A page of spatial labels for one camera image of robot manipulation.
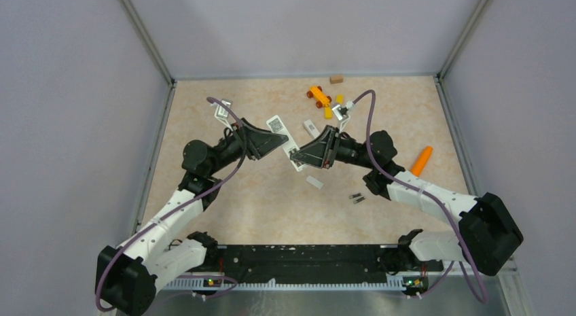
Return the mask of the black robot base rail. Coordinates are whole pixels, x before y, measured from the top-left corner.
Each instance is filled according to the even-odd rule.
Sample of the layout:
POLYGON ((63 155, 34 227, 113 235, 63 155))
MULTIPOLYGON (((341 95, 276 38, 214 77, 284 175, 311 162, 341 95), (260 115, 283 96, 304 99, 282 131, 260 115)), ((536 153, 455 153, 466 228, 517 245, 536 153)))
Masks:
POLYGON ((220 245, 210 248, 194 275, 223 275, 239 284, 274 281, 298 287, 387 284, 395 275, 444 269, 440 261, 421 262, 398 245, 220 245))

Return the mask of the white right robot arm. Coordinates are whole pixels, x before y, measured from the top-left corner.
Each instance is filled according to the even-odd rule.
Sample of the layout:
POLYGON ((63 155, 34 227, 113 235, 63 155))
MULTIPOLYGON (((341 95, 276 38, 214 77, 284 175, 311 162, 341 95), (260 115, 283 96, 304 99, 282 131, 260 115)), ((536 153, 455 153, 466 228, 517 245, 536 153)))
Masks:
POLYGON ((412 231, 398 251, 404 268, 416 270, 429 260, 467 262, 479 273, 495 276, 524 241, 503 200, 490 192, 473 196, 434 185, 396 164, 396 155, 385 130, 360 143, 326 126, 289 157, 318 169, 329 169, 335 162, 368 168, 363 181, 373 195, 416 207, 451 227, 445 232, 412 231))

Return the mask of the small white battery door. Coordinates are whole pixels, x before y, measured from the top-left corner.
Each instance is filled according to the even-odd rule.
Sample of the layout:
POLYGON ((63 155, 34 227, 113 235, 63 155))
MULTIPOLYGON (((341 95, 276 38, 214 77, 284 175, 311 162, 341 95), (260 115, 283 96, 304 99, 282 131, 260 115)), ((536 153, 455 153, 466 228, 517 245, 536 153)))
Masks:
POLYGON ((321 190, 324 186, 324 183, 316 178, 314 178, 313 176, 307 176, 306 181, 314 186, 315 188, 317 188, 318 190, 321 190))

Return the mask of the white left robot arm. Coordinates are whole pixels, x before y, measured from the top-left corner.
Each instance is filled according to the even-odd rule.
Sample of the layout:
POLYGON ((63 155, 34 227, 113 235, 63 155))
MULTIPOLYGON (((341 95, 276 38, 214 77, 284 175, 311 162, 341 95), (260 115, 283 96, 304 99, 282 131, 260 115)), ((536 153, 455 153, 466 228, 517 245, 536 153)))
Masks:
POLYGON ((265 130, 245 119, 229 125, 226 134, 211 146, 193 140, 183 149, 181 183, 155 216, 138 232, 117 247, 107 246, 98 255, 96 307, 108 312, 118 309, 127 315, 142 315, 158 291, 186 271, 215 267, 218 253, 213 239, 203 233, 184 240, 174 249, 168 245, 183 227, 203 213, 215 200, 220 187, 238 172, 224 179, 214 174, 235 162, 260 160, 290 142, 284 126, 265 130))

